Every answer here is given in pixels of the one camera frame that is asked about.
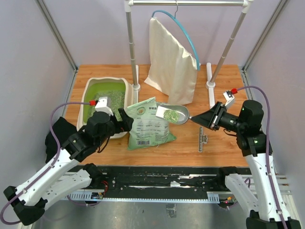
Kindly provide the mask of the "piano pattern bag clip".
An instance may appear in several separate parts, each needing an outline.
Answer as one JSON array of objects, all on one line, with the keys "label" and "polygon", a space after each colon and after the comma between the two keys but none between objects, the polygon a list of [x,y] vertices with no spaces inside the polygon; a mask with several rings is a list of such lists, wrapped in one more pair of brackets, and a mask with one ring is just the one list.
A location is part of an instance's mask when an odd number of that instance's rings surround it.
[{"label": "piano pattern bag clip", "polygon": [[203,152],[203,146],[207,144],[208,136],[204,133],[203,127],[199,127],[199,135],[198,135],[198,152]]}]

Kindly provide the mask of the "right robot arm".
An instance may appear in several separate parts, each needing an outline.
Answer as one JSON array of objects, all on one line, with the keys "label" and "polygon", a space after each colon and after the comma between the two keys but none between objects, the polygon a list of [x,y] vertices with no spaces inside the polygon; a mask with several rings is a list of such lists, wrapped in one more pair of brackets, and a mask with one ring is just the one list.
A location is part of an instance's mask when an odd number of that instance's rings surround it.
[{"label": "right robot arm", "polygon": [[210,110],[191,117],[194,123],[211,130],[224,128],[236,134],[236,142],[245,157],[255,185],[255,193],[243,182],[235,167],[220,169],[216,186],[230,190],[246,213],[248,229],[299,229],[301,224],[291,218],[277,183],[271,146],[261,130],[262,105],[254,100],[243,102],[238,116],[227,112],[217,102]]}]

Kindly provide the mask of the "green cat litter bag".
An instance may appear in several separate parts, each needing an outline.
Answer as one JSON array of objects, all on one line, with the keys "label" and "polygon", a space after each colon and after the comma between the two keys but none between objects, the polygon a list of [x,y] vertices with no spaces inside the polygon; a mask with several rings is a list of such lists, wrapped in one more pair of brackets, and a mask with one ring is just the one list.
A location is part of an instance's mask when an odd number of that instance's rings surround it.
[{"label": "green cat litter bag", "polygon": [[160,105],[152,97],[125,109],[127,115],[133,118],[128,150],[158,146],[176,140],[170,132],[169,123],[155,116]]}]

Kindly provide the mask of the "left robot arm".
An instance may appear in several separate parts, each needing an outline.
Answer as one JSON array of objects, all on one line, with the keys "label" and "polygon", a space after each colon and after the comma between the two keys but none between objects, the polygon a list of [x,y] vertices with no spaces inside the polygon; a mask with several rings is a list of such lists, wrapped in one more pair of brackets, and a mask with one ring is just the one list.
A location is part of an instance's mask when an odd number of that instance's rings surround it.
[{"label": "left robot arm", "polygon": [[131,131],[134,119],[124,109],[118,111],[121,121],[106,112],[94,112],[87,124],[59,145],[55,156],[35,175],[17,187],[9,186],[4,190],[7,205],[13,207],[20,223],[27,226],[36,222],[45,210],[77,189],[96,189],[102,184],[102,177],[93,163],[66,180],[59,181],[59,178],[101,145],[108,144],[111,136]]}]

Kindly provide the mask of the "grey metal scoop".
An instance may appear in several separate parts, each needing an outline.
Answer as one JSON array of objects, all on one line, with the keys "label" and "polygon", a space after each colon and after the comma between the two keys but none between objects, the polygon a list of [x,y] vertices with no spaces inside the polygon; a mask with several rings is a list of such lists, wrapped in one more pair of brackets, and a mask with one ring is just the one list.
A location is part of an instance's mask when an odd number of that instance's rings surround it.
[{"label": "grey metal scoop", "polygon": [[183,125],[191,119],[189,110],[183,105],[160,105],[155,116],[176,125]]}]

